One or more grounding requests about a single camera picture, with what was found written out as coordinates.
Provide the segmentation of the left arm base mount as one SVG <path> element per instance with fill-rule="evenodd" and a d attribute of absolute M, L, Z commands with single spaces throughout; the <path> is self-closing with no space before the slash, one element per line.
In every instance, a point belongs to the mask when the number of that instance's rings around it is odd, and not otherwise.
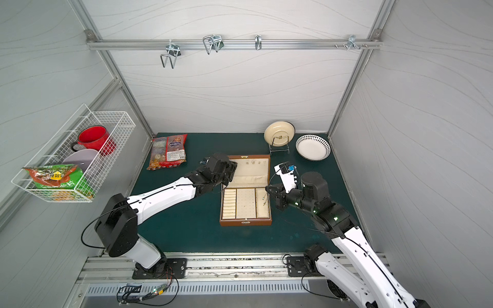
<path fill-rule="evenodd" d="M 146 269 L 139 263 L 136 263 L 132 278 L 134 280 L 171 279 L 172 277 L 181 279 L 185 277 L 186 269 L 186 258 L 171 258 L 159 261 L 150 269 Z"/>

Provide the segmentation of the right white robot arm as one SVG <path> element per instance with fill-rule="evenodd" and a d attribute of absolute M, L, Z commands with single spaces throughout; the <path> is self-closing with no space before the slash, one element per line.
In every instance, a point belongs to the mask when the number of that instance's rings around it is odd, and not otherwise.
<path fill-rule="evenodd" d="M 320 245 L 304 253 L 309 273 L 331 281 L 358 307 L 428 307 L 390 273 L 372 249 L 358 222 L 342 205 L 332 201 L 328 183 L 320 173 L 311 171 L 300 178 L 295 166 L 280 164 L 275 174 L 281 183 L 266 187 L 279 210 L 291 206 L 309 213 L 317 230 L 325 234 L 356 269 L 353 273 Z"/>

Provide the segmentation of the brown wooden jewelry box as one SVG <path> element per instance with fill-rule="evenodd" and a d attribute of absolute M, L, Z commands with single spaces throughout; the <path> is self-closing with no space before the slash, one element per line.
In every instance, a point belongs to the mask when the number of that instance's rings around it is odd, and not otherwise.
<path fill-rule="evenodd" d="M 272 213 L 265 187 L 269 184 L 269 155 L 230 155 L 238 164 L 232 182 L 222 187 L 222 227 L 270 226 Z"/>

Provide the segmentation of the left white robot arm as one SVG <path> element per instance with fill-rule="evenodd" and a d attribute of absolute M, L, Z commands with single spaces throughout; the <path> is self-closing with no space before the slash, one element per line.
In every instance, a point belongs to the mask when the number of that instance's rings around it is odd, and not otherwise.
<path fill-rule="evenodd" d="M 174 205 L 210 193 L 217 186 L 228 186 L 237 167 L 227 155 L 216 153 L 166 186 L 140 195 L 112 196 L 94 226 L 105 253 L 130 259 L 151 272 L 166 264 L 164 253 L 138 234 L 138 226 Z"/>

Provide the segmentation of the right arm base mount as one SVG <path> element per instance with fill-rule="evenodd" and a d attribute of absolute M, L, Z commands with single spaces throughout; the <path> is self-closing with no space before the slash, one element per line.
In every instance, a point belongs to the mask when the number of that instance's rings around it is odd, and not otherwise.
<path fill-rule="evenodd" d="M 315 244 L 309 247 L 303 256 L 292 256 L 285 254 L 282 263 L 285 265 L 289 277 L 322 277 L 316 267 L 318 258 L 329 251 L 323 246 Z"/>

